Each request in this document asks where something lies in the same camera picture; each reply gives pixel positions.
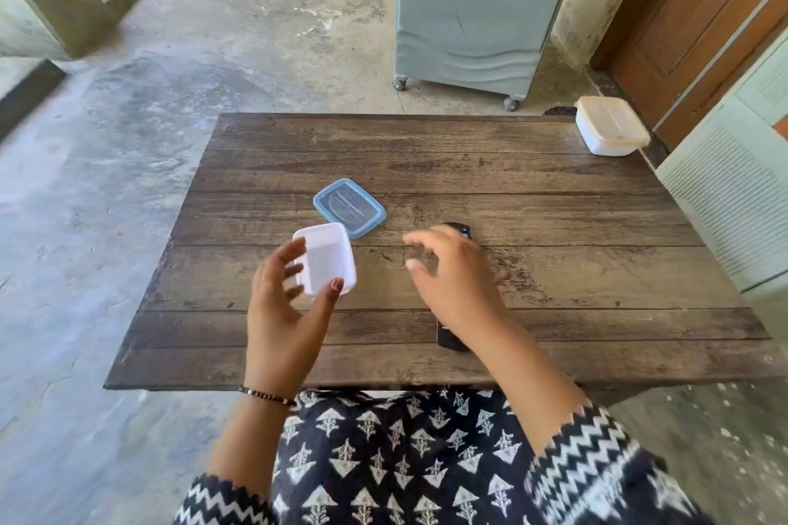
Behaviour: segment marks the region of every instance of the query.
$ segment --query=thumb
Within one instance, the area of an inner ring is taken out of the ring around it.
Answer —
[[[323,285],[312,303],[312,308],[307,312],[312,321],[322,326],[328,326],[331,312],[334,311],[334,305],[340,298],[342,287],[344,287],[344,278],[332,278]]]
[[[427,266],[425,266],[421,260],[410,258],[407,262],[405,262],[405,267],[408,269],[408,272],[410,272],[410,277],[413,279],[413,283],[419,290],[421,299],[424,299],[424,297],[428,294],[429,289],[432,288],[433,283],[433,277],[429,273],[429,270],[427,270]]]

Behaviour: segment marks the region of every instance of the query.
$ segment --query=black and white dress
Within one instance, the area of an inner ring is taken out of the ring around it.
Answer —
[[[605,409],[580,410],[536,459],[503,393],[453,387],[302,392],[270,497],[201,475],[175,523],[712,522]]]

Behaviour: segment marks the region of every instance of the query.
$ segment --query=gray floor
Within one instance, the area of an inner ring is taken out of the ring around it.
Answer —
[[[162,523],[231,393],[102,390],[215,116],[490,114],[392,79],[394,0],[142,0],[0,148],[0,523]],[[593,89],[549,48],[523,112]],[[720,523],[785,523],[786,386],[616,407]]]

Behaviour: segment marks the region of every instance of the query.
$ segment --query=sleeve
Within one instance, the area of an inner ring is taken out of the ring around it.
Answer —
[[[547,525],[711,525],[610,414],[584,406],[536,457],[526,490]]]
[[[194,480],[173,525],[276,525],[276,516],[262,496],[231,481],[204,474]]]

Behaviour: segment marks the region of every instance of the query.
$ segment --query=square food container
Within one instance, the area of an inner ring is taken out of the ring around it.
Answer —
[[[592,154],[625,156],[651,141],[635,111],[621,98],[581,96],[576,106],[577,128]]]
[[[386,220],[383,206],[349,178],[324,188],[312,200],[326,220],[339,222],[351,239],[358,239]]]
[[[314,297],[332,278],[344,278],[341,294],[350,292],[356,281],[355,261],[345,227],[338,222],[317,224],[293,234],[294,241],[299,237],[307,239],[307,253],[296,260],[303,270],[295,275],[295,281],[303,285],[304,293]]]

